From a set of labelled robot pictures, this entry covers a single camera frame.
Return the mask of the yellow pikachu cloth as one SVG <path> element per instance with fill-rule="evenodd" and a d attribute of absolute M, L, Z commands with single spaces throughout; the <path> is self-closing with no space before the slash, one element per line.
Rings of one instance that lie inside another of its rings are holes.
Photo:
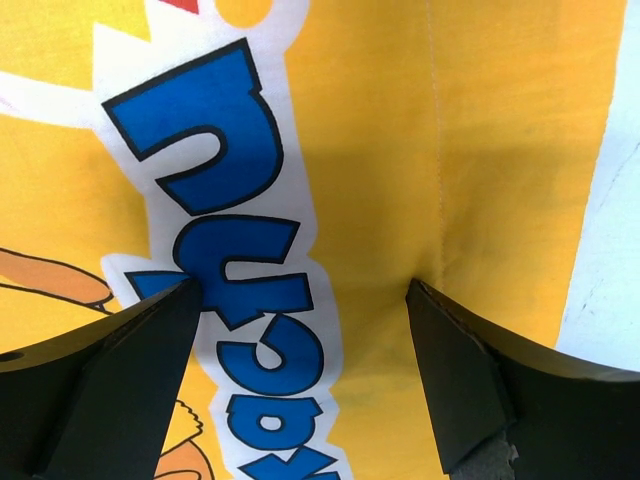
<path fill-rule="evenodd" d="M 1 347 L 182 273 L 160 479 L 439 479 L 412 279 L 639 365 L 635 1 L 5 1 Z"/>

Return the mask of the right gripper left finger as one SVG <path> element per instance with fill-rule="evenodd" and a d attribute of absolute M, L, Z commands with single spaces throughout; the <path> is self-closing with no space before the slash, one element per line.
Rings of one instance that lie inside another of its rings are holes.
<path fill-rule="evenodd" d="M 151 479 L 199 323 L 185 280 L 1 356 L 4 479 Z"/>

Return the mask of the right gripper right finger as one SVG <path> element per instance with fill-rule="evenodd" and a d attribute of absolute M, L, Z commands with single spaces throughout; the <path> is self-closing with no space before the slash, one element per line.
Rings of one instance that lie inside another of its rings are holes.
<path fill-rule="evenodd" d="M 407 309 L 448 477 L 638 477 L 636 372 L 540 345 L 419 280 Z"/>

